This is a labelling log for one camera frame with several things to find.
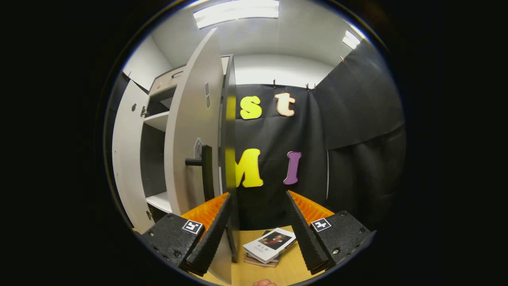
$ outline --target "black fabric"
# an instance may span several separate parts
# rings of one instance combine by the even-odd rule
[[[277,112],[276,94],[288,92],[295,103],[290,117]],[[326,202],[327,158],[320,111],[307,89],[277,87],[262,84],[236,86],[236,162],[244,150],[259,149],[260,177],[263,186],[237,187],[241,230],[261,230],[289,225],[283,207],[284,194],[292,190],[319,204]],[[240,116],[240,101],[257,96],[263,112],[257,119],[244,120]],[[298,182],[283,183],[288,173],[289,151],[302,153],[298,166]]]
[[[390,70],[362,41],[313,92],[323,118],[326,148],[340,148],[391,132],[404,124]]]
[[[328,151],[330,181],[325,207],[346,210],[368,229],[387,214],[405,157],[405,129]]]

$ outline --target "black door handle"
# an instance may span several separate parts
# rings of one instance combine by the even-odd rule
[[[208,145],[202,145],[201,159],[186,158],[185,165],[201,166],[205,202],[213,199],[215,197],[215,193],[213,192],[212,147]]]

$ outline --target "human hand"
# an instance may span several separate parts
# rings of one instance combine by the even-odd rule
[[[264,279],[258,282],[254,282],[254,286],[277,286],[277,284],[272,283],[272,281],[268,279]]]

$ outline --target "door hinge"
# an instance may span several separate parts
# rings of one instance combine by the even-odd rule
[[[146,110],[146,106],[143,106],[143,108],[141,109],[141,115],[140,116],[143,116],[143,115],[149,116],[148,111]]]

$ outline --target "finger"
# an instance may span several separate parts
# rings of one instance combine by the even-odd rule
[[[256,283],[254,283],[254,286],[266,286],[268,284],[271,284],[272,281],[268,280],[268,279],[264,279],[264,280],[261,280],[261,281],[258,281]]]

